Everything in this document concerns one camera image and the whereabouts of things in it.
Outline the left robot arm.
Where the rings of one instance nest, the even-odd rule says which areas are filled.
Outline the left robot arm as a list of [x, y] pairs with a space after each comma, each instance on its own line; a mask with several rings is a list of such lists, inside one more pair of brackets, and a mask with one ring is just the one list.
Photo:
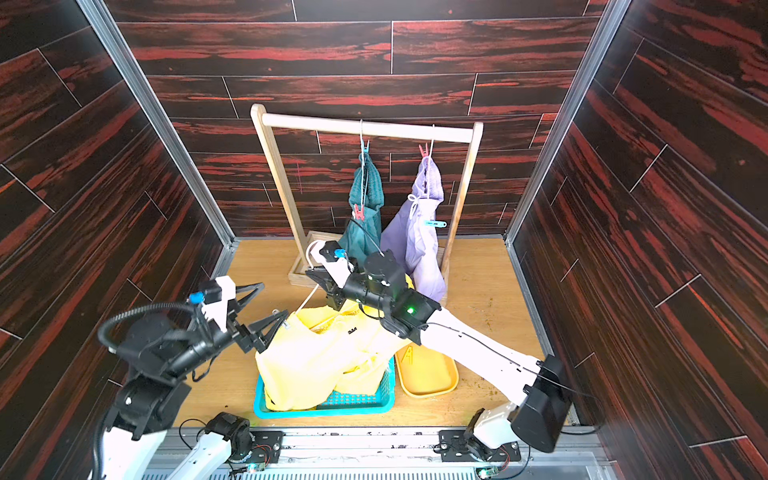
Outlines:
[[191, 391], [231, 345], [263, 353], [288, 319], [277, 311], [250, 325], [238, 314], [264, 289], [227, 276], [202, 283], [180, 302], [158, 302], [107, 319], [99, 342], [129, 366], [129, 379], [96, 430], [94, 479], [140, 479]]

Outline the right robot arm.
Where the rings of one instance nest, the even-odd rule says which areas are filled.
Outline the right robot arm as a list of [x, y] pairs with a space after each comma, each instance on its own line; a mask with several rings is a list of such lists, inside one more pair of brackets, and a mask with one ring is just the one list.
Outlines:
[[564, 365], [512, 350], [461, 322], [439, 302], [410, 287], [391, 252], [351, 260], [336, 241], [318, 241], [306, 255], [306, 274], [326, 293], [329, 306], [350, 302], [391, 334], [441, 353], [498, 389], [506, 403], [480, 409], [463, 433], [465, 448], [487, 460], [502, 446], [520, 440], [543, 453], [554, 451], [572, 405]]

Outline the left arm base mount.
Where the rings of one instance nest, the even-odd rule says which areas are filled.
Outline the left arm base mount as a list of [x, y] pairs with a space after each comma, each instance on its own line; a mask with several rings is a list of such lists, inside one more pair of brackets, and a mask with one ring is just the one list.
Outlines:
[[276, 464], [283, 449], [284, 432], [251, 429], [232, 435], [225, 435], [224, 440], [231, 447], [231, 454], [226, 463], [245, 465], [246, 463]]

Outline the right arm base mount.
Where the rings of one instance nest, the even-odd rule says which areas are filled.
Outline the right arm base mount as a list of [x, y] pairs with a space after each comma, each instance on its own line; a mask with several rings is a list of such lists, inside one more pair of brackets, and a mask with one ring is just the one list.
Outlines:
[[433, 452], [443, 462], [518, 462], [522, 459], [517, 442], [490, 449], [479, 440], [470, 437], [464, 429], [438, 431], [438, 441]]

